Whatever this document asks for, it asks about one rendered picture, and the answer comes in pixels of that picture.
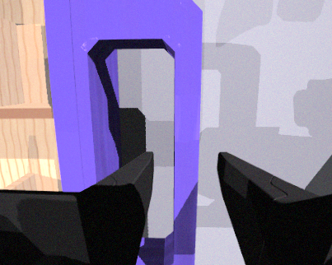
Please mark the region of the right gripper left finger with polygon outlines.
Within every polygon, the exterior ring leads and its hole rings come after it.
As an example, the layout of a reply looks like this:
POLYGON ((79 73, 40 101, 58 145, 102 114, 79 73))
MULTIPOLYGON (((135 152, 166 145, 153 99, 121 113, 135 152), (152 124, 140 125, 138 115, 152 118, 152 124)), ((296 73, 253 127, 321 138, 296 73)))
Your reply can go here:
POLYGON ((136 265, 153 174, 153 152, 145 151, 81 192, 0 189, 0 252, 136 265))

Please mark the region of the purple wooden maze board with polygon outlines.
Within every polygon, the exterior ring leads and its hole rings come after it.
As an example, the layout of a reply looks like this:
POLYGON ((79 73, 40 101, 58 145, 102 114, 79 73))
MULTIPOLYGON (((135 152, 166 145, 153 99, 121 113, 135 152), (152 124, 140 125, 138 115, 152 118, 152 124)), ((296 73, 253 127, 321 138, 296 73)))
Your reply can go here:
POLYGON ((117 49, 165 49, 173 232, 136 265, 194 265, 202 27, 193 0, 0 0, 0 189, 81 192, 121 168, 117 49))

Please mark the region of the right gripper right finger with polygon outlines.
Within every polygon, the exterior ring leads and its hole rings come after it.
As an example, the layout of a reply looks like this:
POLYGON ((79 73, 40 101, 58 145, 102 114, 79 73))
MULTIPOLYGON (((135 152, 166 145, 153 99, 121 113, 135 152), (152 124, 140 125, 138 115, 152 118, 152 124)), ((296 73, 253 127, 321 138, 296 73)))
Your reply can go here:
POLYGON ((319 196, 228 153, 217 174, 245 265, 332 265, 332 194, 319 196))

